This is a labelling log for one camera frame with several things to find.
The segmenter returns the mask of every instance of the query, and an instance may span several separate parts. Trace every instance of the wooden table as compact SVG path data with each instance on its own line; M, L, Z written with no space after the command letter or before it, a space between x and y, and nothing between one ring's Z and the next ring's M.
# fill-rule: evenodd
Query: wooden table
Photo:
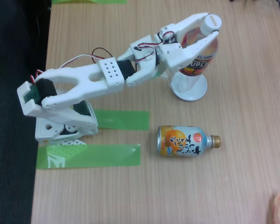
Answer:
M100 130L81 139L140 143L141 165L37 170L32 223L272 222L273 198L280 191L280 10L275 1L53 5L47 68L95 47L120 56L130 43L199 12L218 14L223 21L219 53L205 71L205 96L181 101L164 78L155 78L91 99L97 109L150 111L149 131ZM86 57L72 66L88 63ZM159 157L158 125L200 126L220 135L222 145L197 158Z

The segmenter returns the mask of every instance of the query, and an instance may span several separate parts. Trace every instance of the bottle can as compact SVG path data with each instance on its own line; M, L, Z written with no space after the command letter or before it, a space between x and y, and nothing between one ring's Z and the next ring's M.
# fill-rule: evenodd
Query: bottle can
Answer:
M217 135L207 136L199 127L159 126L158 154L162 156L199 156L207 148L219 148Z

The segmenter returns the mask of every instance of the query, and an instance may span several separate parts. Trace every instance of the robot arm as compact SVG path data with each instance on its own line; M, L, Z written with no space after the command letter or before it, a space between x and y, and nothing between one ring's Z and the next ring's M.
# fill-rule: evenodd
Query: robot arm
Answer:
M37 117L36 138L42 142L53 142L64 140L64 131L71 139L96 134L98 124L91 105L84 104L86 112L75 107L80 107L85 99L121 91L124 85L136 86L155 76L156 72L162 73L168 69L174 73L186 67L218 35L217 31L213 32L197 43L182 48L184 35L207 15L194 14L177 24L169 24L154 35L154 40L148 35L132 43L117 60L112 57L77 68L51 69L40 74L35 85L25 82L17 92L24 114ZM137 63L136 71L131 61ZM57 94L53 82L73 83L76 86L68 92ZM33 96L31 92L35 89L37 93Z

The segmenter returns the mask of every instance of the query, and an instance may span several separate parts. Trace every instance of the bottle cap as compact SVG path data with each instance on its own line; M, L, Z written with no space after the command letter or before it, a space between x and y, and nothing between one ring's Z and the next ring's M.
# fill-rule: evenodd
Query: bottle cap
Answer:
M214 31L219 31L221 26L222 21L220 17L215 14L209 14L202 22L200 30L205 36L208 36Z
M221 146L221 139L220 136L217 135L211 135L211 147L210 148L220 148Z

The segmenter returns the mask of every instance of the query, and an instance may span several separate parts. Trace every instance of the green plastic sheet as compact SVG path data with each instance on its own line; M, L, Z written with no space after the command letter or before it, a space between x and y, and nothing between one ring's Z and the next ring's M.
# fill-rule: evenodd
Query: green plastic sheet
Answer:
M94 110L98 127L122 130L149 130L149 111Z
M65 2L93 2L98 4L125 4L126 0L52 0L52 4Z
M140 145L53 145L38 148L36 169L140 165Z

